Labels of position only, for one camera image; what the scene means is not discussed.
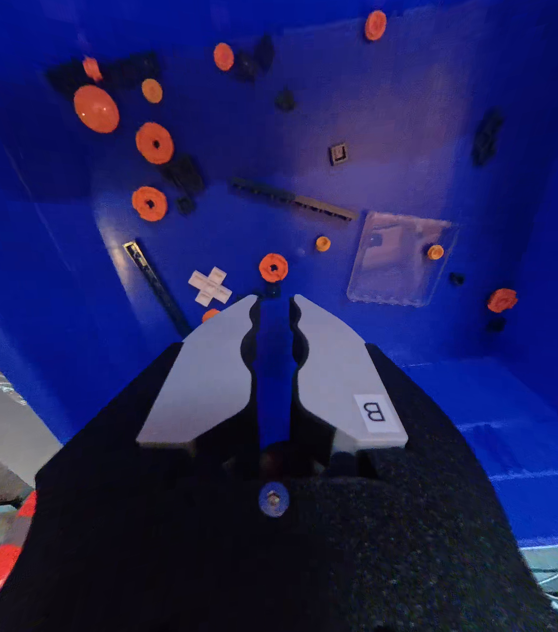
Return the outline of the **blue plastic bin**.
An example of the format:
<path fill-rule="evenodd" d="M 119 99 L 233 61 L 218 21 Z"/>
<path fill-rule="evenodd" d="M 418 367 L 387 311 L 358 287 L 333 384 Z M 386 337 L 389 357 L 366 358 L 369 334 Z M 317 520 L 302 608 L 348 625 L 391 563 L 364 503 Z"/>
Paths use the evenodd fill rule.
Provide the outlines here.
<path fill-rule="evenodd" d="M 384 36 L 365 39 L 373 10 Z M 220 42 L 266 75 L 220 71 Z M 79 119 L 45 73 L 70 59 L 153 51 L 163 99 L 103 89 L 112 133 Z M 287 87 L 295 110 L 275 107 Z M 496 155 L 477 168 L 475 131 L 501 110 Z M 188 196 L 138 151 L 146 122 L 191 155 Z M 331 166 L 329 147 L 348 160 Z M 357 221 L 234 192 L 244 178 L 360 214 Z M 163 192 L 155 223 L 132 206 Z M 458 239 L 430 303 L 346 296 L 370 211 L 451 221 Z M 331 247 L 315 249 L 327 236 Z M 301 294 L 377 345 L 450 415 L 484 466 L 522 547 L 558 547 L 558 1 L 0 1 L 0 371 L 61 444 L 181 337 L 123 250 L 136 240 L 192 327 L 188 278 L 213 267 L 233 297 L 261 293 L 259 261 L 287 259 L 261 304 L 261 440 L 286 437 L 289 297 Z M 455 287 L 449 273 L 462 273 Z M 517 304 L 490 312 L 496 289 Z M 503 332 L 486 330 L 504 317 Z"/>

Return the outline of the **orange gear brick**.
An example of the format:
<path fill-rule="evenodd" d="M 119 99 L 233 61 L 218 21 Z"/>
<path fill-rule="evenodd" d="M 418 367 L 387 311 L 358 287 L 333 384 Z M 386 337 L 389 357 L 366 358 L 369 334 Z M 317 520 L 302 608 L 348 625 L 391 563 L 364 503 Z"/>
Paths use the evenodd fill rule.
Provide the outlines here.
<path fill-rule="evenodd" d="M 499 288 L 489 296 L 487 308 L 493 313 L 502 313 L 512 309 L 518 302 L 518 295 L 514 289 Z"/>
<path fill-rule="evenodd" d="M 135 135 L 138 151 L 147 162 L 164 165 L 171 161 L 174 143 L 170 132 L 156 122 L 146 122 Z"/>
<path fill-rule="evenodd" d="M 268 253 L 259 263 L 259 272 L 268 283 L 280 282 L 289 272 L 288 262 L 280 254 Z"/>
<path fill-rule="evenodd" d="M 143 220 L 152 223 L 163 219 L 168 211 L 165 194 L 151 186 L 142 186 L 133 192 L 132 206 Z"/>

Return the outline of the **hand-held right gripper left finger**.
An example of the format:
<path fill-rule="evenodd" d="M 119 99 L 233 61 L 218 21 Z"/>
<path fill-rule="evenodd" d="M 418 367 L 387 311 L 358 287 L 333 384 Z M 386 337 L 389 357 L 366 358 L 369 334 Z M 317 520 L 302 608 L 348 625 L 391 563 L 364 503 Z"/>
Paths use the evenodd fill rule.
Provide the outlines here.
<path fill-rule="evenodd" d="M 137 443 L 221 461 L 259 451 L 256 355 L 260 298 L 247 295 L 189 334 Z"/>

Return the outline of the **black angled brick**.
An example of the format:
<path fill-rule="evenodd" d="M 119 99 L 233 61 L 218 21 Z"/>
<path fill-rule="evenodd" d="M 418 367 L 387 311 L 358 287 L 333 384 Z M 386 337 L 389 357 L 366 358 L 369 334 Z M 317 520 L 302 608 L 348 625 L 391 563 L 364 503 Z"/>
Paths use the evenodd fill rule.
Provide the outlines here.
<path fill-rule="evenodd" d="M 487 164 L 497 152 L 497 141 L 504 125 L 504 117 L 497 107 L 488 109 L 474 134 L 471 159 L 475 167 Z"/>

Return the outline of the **black brick beam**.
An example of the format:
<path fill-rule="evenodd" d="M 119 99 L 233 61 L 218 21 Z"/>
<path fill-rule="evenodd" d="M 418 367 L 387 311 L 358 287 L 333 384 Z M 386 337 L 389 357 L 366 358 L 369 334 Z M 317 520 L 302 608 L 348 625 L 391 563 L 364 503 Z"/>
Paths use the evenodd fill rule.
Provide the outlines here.
<path fill-rule="evenodd" d="M 259 183 L 244 178 L 232 178 L 229 184 L 234 192 L 238 192 L 240 194 L 257 197 L 259 199 L 263 198 L 269 203 L 308 210 L 316 214 L 334 217 L 344 222 L 357 221 L 360 217 L 359 213 L 352 210 L 348 210 L 325 201 L 320 201 L 312 197 L 294 194 L 265 183 Z"/>
<path fill-rule="evenodd" d="M 129 241 L 123 244 L 123 249 L 129 258 L 133 261 L 150 289 L 156 296 L 158 302 L 169 316 L 178 335 L 185 339 L 193 331 L 187 317 L 181 309 L 178 302 L 163 284 L 156 270 L 144 255 L 140 245 L 136 241 Z"/>

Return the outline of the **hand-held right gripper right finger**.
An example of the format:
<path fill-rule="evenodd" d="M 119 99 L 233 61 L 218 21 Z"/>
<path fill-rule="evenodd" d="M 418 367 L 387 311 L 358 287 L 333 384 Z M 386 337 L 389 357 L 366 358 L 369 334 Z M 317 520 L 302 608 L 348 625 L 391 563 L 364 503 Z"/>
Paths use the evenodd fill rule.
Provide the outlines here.
<path fill-rule="evenodd" d="M 306 458 L 329 464 L 337 453 L 405 448 L 408 433 L 362 337 L 303 295 L 290 299 L 290 328 L 290 438 Z"/>

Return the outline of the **white cross brick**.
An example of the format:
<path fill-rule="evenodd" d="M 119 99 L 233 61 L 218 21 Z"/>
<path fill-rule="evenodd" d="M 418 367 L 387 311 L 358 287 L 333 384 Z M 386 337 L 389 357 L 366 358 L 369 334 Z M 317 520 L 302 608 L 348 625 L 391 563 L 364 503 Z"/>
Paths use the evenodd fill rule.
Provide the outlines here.
<path fill-rule="evenodd" d="M 224 286 L 227 273 L 214 267 L 208 276 L 194 271 L 188 284 L 197 290 L 195 301 L 203 307 L 208 307 L 212 301 L 226 304 L 232 296 L 232 291 Z"/>

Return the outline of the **orange dome brick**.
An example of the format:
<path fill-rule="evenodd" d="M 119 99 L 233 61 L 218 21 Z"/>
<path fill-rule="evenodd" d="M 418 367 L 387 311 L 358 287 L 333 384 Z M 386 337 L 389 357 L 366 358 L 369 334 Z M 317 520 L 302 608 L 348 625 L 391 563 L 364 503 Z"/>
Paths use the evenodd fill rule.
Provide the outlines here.
<path fill-rule="evenodd" d="M 120 114 L 116 102 L 95 85 L 84 85 L 74 94 L 75 112 L 79 119 L 97 133 L 112 133 L 118 127 Z"/>

